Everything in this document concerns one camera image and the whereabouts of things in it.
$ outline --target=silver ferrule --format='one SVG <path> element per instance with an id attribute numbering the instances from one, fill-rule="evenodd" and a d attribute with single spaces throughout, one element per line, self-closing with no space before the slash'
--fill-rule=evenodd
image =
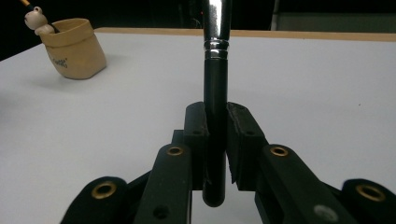
<path id="1" fill-rule="evenodd" d="M 227 59 L 231 29 L 231 1 L 204 0 L 205 58 Z"/>
<path id="2" fill-rule="evenodd" d="M 226 59 L 228 58 L 229 43 L 227 40 L 207 40 L 204 43 L 205 59 Z"/>

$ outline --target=white tabletop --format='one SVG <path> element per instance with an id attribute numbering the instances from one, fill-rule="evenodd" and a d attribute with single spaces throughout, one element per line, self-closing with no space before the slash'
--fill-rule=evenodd
<path id="1" fill-rule="evenodd" d="M 201 36 L 96 34 L 108 66 L 61 77 L 43 45 L 0 62 L 0 223 L 59 223 L 97 177 L 150 170 L 203 100 Z M 229 101 L 270 143 L 294 149 L 322 181 L 396 192 L 396 43 L 232 37 Z M 193 193 L 192 223 L 261 223 L 254 193 Z"/>

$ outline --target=brass screw insert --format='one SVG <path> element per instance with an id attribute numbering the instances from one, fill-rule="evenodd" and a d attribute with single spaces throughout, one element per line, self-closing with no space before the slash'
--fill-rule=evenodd
<path id="1" fill-rule="evenodd" d="M 101 184 L 96 185 L 92 190 L 91 196 L 95 199 L 105 199 L 110 197 L 116 192 L 117 186 L 111 181 L 105 181 Z"/>
<path id="2" fill-rule="evenodd" d="M 356 186 L 356 191 L 364 198 L 374 202 L 380 203 L 385 201 L 386 199 L 384 192 L 370 185 L 364 185 L 364 184 L 358 185 Z"/>
<path id="3" fill-rule="evenodd" d="M 170 147 L 170 148 L 166 151 L 166 153 L 167 153 L 169 156 L 179 156 L 179 155 L 183 154 L 183 148 L 181 148 L 181 147 Z"/>
<path id="4" fill-rule="evenodd" d="M 288 150 L 283 147 L 271 147 L 270 151 L 272 154 L 278 157 L 285 157 L 289 155 Z"/>

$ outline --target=small figurine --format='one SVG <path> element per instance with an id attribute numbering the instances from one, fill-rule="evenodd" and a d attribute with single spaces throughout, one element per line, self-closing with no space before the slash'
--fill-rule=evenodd
<path id="1" fill-rule="evenodd" d="M 36 35 L 40 34 L 54 34 L 54 28 L 48 24 L 47 18 L 43 15 L 41 7 L 34 7 L 33 11 L 25 15 L 25 23 L 35 31 Z"/>

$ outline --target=beige cup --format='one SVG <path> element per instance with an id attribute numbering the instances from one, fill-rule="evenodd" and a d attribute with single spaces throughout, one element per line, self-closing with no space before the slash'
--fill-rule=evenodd
<path id="1" fill-rule="evenodd" d="M 56 21 L 57 34 L 41 34 L 49 59 L 64 77 L 86 79 L 106 67 L 106 57 L 86 19 Z"/>

